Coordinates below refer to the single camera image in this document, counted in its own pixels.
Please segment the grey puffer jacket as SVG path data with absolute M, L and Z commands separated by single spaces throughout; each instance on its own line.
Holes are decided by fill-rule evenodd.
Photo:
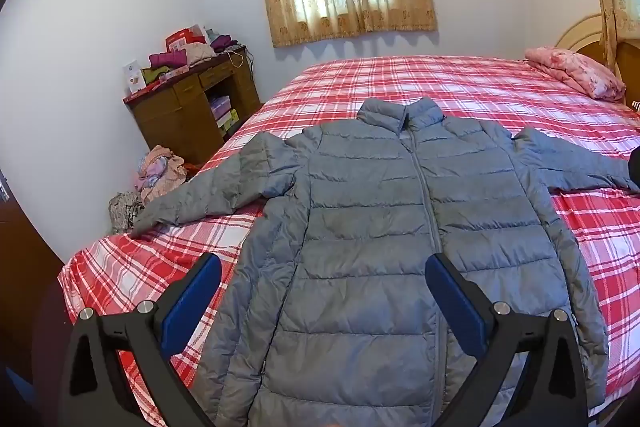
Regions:
M 603 403 L 605 319 L 551 200 L 598 188 L 638 191 L 623 159 L 534 128 L 370 98 L 352 119 L 256 134 L 152 200 L 134 235 L 265 201 L 192 386 L 214 424 L 428 426 L 473 365 L 425 283 L 434 254 L 515 311 L 566 312 Z

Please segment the red gift bag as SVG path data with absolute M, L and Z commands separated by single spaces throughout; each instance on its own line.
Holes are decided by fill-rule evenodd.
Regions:
M 207 43 L 202 28 L 198 25 L 175 31 L 165 39 L 167 52 L 182 50 L 191 43 Z

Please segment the red plaid bed sheet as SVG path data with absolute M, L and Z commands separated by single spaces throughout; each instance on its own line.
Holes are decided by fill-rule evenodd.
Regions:
M 304 70 L 262 106 L 210 163 L 218 165 L 261 131 L 280 138 L 354 117 L 367 98 L 409 104 L 431 98 L 451 116 L 532 126 L 597 153 L 624 158 L 639 143 L 639 118 L 624 104 L 596 101 L 523 61 L 464 56 L 362 58 Z M 573 231 L 608 324 L 606 399 L 626 398 L 639 380 L 639 199 L 621 191 L 553 199 Z M 157 298 L 211 251 L 231 280 L 262 207 L 133 239 L 118 234 L 78 251 L 58 281 L 70 317 L 82 309 L 116 314 Z

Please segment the purple folded garment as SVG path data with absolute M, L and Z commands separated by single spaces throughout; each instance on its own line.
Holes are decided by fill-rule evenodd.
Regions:
M 226 49 L 229 49 L 230 46 L 235 46 L 237 43 L 230 35 L 219 35 L 210 43 L 210 47 L 216 54 L 219 54 L 224 53 Z

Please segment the brown wooden desk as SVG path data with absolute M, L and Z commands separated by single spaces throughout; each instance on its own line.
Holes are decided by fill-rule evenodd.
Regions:
M 234 46 L 127 96 L 124 104 L 148 147 L 167 147 L 190 164 L 203 166 L 228 140 L 210 107 L 213 98 L 228 96 L 242 124 L 262 107 L 252 66 L 246 46 Z

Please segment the pink floral pillow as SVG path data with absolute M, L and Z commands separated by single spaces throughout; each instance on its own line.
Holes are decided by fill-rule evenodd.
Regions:
M 525 60 L 568 87 L 605 102 L 623 101 L 626 86 L 608 68 L 580 53 L 540 46 L 525 50 Z

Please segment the pink clothes pile on floor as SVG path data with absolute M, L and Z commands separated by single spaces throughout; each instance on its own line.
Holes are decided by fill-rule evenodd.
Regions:
M 181 157 L 169 148 L 157 145 L 142 158 L 134 178 L 134 188 L 143 204 L 149 204 L 186 182 L 187 174 Z

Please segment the wooden headboard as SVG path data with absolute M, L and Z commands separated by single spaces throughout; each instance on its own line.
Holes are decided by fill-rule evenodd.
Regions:
M 588 15 L 564 31 L 555 46 L 584 54 L 604 64 L 604 51 L 600 43 L 601 34 L 601 15 Z M 616 75 L 626 84 L 625 103 L 633 110 L 639 110 L 640 66 L 638 41 L 621 42 L 617 46 L 616 60 Z

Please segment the grey patterned cloth on floor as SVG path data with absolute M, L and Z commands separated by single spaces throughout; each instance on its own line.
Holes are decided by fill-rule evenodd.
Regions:
M 130 231 L 143 209 L 144 204 L 137 191 L 117 193 L 107 205 L 111 232 L 118 234 Z

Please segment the white greeting card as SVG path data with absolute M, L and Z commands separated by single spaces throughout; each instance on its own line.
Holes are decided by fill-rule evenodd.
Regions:
M 146 87 L 142 68 L 137 60 L 131 61 L 124 66 L 124 74 L 131 94 L 135 94 Z

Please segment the magenta folded garment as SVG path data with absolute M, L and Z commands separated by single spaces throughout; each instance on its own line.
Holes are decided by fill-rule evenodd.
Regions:
M 158 69 L 161 67 L 177 69 L 189 64 L 185 50 L 150 54 L 149 61 L 152 69 Z

